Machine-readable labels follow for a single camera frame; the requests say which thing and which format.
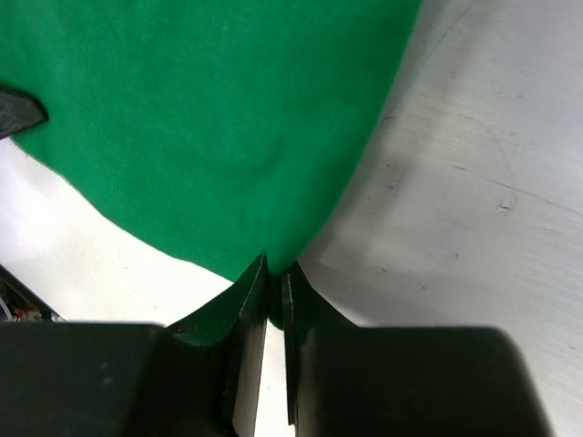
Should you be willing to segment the green t shirt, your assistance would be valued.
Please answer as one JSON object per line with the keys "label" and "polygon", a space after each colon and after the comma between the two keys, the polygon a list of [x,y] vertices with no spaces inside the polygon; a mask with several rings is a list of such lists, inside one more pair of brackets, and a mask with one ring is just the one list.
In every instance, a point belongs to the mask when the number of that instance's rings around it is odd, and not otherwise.
{"label": "green t shirt", "polygon": [[4,1],[1,262],[65,320],[167,327],[310,245],[381,118],[418,1]]}

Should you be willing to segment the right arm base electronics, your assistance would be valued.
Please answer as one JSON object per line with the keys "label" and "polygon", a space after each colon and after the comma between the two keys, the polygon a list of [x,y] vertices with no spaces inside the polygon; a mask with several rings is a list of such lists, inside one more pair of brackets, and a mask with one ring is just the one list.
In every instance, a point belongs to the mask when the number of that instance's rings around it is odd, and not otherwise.
{"label": "right arm base electronics", "polygon": [[64,321],[4,266],[1,271],[1,321]]}

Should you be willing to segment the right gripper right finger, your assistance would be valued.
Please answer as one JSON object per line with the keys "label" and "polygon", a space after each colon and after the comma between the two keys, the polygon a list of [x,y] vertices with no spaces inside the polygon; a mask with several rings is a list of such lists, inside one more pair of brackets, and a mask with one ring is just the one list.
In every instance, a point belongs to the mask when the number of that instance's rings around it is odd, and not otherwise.
{"label": "right gripper right finger", "polygon": [[288,415],[297,436],[358,436],[363,369],[358,328],[314,289],[299,264],[281,279]]}

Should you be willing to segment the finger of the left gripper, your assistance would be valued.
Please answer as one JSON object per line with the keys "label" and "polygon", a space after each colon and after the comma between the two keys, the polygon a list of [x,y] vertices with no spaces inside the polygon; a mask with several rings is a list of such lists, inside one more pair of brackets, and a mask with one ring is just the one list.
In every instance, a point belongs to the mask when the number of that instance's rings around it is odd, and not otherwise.
{"label": "finger of the left gripper", "polygon": [[12,87],[0,87],[0,139],[3,140],[47,122],[42,103],[31,94]]}

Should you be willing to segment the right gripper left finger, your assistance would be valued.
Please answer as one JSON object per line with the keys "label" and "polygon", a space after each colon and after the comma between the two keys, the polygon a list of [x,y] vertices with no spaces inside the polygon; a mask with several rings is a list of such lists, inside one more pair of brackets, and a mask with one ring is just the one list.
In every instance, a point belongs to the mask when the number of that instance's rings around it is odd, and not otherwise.
{"label": "right gripper left finger", "polygon": [[191,436],[252,436],[261,382],[269,284],[265,256],[257,257],[219,296],[170,324],[190,347],[179,360],[185,375],[179,406]]}

